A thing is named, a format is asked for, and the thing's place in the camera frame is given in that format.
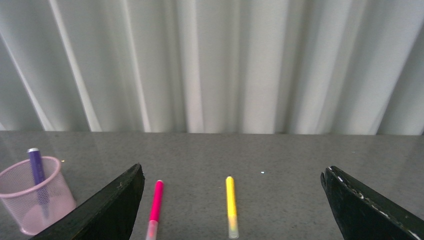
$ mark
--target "pink highlighter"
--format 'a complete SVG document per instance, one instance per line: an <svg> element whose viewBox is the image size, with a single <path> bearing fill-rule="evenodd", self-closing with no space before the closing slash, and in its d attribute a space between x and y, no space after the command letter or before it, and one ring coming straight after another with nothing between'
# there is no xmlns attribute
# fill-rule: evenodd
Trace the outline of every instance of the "pink highlighter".
<svg viewBox="0 0 424 240"><path fill-rule="evenodd" d="M156 240L158 232L159 214L161 213L162 193L164 192L164 182L158 180L154 188L153 204L151 205L150 220L148 221L146 240Z"/></svg>

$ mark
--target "gray countertop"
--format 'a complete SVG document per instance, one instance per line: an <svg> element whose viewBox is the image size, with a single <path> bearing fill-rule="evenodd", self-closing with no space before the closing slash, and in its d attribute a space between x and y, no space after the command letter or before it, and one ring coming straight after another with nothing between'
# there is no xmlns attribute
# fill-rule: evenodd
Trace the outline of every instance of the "gray countertop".
<svg viewBox="0 0 424 240"><path fill-rule="evenodd" d="M140 162L146 181L132 240L145 238L159 179L158 240L228 239L229 175L239 239L343 239L320 183L330 165L424 218L423 136L0 131L0 170L34 147L64 160L78 205ZM0 206L0 239L28 238Z"/></svg>

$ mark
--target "white backdrop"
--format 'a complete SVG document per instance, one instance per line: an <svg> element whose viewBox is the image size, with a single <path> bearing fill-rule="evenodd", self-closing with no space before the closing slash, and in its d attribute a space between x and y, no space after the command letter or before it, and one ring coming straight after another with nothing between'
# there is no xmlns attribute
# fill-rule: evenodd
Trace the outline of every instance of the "white backdrop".
<svg viewBox="0 0 424 240"><path fill-rule="evenodd" d="M424 131L422 0L2 0L0 130Z"/></svg>

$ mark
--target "yellow marker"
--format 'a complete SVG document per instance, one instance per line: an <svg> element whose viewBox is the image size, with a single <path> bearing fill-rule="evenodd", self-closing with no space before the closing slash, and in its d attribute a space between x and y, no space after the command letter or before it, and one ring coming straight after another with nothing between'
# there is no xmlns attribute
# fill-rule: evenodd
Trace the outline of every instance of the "yellow marker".
<svg viewBox="0 0 424 240"><path fill-rule="evenodd" d="M228 236L230 239L239 238L239 227L237 225L236 192L234 190L234 179L229 176L225 180L226 186L226 208L228 211Z"/></svg>

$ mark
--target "pen holder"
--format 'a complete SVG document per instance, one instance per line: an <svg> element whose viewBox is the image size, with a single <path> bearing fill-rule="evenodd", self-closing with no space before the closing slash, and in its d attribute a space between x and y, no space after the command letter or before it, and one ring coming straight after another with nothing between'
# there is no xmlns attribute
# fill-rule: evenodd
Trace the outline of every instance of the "pen holder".
<svg viewBox="0 0 424 240"><path fill-rule="evenodd" d="M26 235L36 235L76 207L61 173L61 162L42 157L45 180L34 184L30 160L0 173L0 199Z"/></svg>

